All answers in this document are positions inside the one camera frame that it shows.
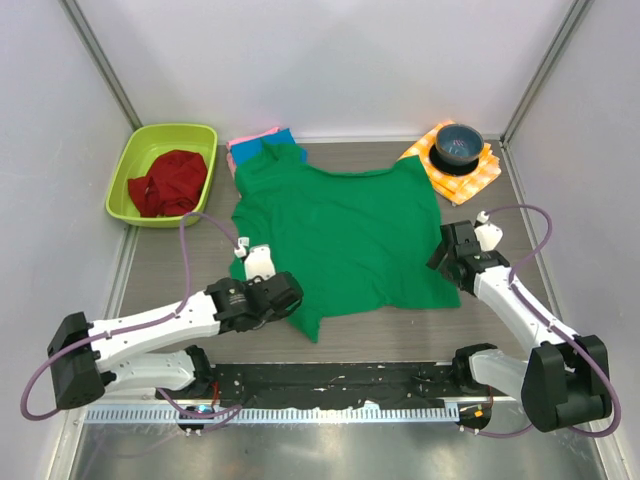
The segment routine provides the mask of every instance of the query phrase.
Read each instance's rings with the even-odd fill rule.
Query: green shirt
[[[459,307],[426,263],[440,243],[440,210],[418,157],[385,170],[332,173],[300,162],[297,145],[268,145],[238,167],[233,214],[250,246],[268,244],[304,298],[289,321],[318,341],[323,317],[399,308]],[[244,280],[236,259],[231,275]]]

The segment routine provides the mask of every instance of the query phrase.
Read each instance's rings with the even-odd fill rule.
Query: orange checkered cloth
[[[502,173],[502,170],[500,170],[500,160],[498,157],[493,155],[491,146],[488,143],[484,144],[484,148],[480,153],[478,168],[469,175],[454,177],[447,175],[446,173],[442,173],[440,170],[435,168],[429,161],[429,150],[431,150],[431,147],[436,141],[438,131],[445,125],[449,125],[451,123],[453,122],[444,122],[436,125],[433,130],[404,152],[398,160],[418,155],[429,179],[431,180],[434,190],[446,199],[450,200],[454,205],[462,205],[498,178],[498,175]]]

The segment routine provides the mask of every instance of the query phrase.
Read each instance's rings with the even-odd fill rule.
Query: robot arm
[[[606,418],[611,397],[586,362],[516,297],[513,286],[551,325],[572,337],[608,376],[607,350],[595,335],[580,337],[549,312],[517,279],[510,282],[508,261],[494,250],[502,232],[488,223],[458,222],[441,227],[442,242],[428,266],[460,290],[486,303],[514,334],[529,361],[505,355],[494,345],[456,352],[454,368],[467,386],[490,385],[521,402],[540,431]]]
[[[250,280],[223,278],[189,297],[174,318],[119,335],[111,331],[135,327],[174,313],[174,303],[137,315],[87,322],[84,313],[67,316],[47,353],[49,357],[83,338],[106,333],[51,366],[58,409],[87,405],[105,393],[132,388],[180,390],[202,395],[213,374],[204,351],[189,347],[172,354],[147,353],[177,342],[261,328],[295,311],[302,289],[288,272],[276,273],[267,246],[251,249],[244,260]]]

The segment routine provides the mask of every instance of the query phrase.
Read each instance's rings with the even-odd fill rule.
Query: blue cloth
[[[236,166],[239,167],[243,163],[246,163],[250,158],[261,153],[263,140],[270,145],[279,145],[281,143],[295,145],[296,143],[291,135],[291,131],[287,128],[286,130],[280,130],[279,132],[272,133],[271,135],[265,135],[264,137],[254,138],[248,142],[233,145],[231,147],[231,155],[233,156],[233,161]],[[307,151],[304,149],[301,149],[300,161],[302,163],[307,163]]]

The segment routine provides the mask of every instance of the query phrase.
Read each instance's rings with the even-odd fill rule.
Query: lime green tub
[[[164,123],[136,130],[127,142],[111,179],[106,202],[107,212],[112,217],[139,227],[178,227],[182,217],[141,217],[129,197],[127,180],[146,175],[155,159],[171,150],[197,152],[204,158],[208,170],[200,201],[193,210],[202,212],[207,205],[211,190],[217,146],[218,134],[206,125]],[[199,217],[190,217],[187,219],[187,225],[193,225],[198,220]]]

